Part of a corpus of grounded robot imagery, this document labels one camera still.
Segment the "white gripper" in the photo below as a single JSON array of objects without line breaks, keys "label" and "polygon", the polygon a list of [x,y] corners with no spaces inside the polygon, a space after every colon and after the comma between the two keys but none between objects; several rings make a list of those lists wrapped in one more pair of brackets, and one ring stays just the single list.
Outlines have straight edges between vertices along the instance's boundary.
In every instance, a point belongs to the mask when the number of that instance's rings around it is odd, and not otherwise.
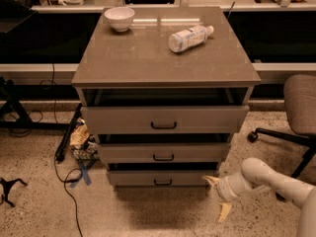
[{"label": "white gripper", "polygon": [[237,200],[244,194],[254,194],[267,192],[269,187],[264,185],[255,184],[247,180],[241,172],[237,172],[233,175],[229,175],[223,178],[217,178],[213,176],[202,176],[202,178],[208,181],[212,186],[217,185],[219,195],[229,202],[222,202],[220,204],[221,211],[219,213],[218,222],[224,222],[230,213],[232,208],[231,201]]}]

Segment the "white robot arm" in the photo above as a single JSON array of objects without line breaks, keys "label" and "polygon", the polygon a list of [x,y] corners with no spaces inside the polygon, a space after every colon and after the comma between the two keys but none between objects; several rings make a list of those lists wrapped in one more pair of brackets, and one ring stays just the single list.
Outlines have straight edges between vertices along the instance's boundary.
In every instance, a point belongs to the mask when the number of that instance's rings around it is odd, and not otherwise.
[{"label": "white robot arm", "polygon": [[221,198],[218,222],[223,222],[232,202],[243,194],[274,191],[300,210],[296,237],[316,237],[316,187],[281,174],[258,158],[247,158],[241,169],[222,178],[202,176]]}]

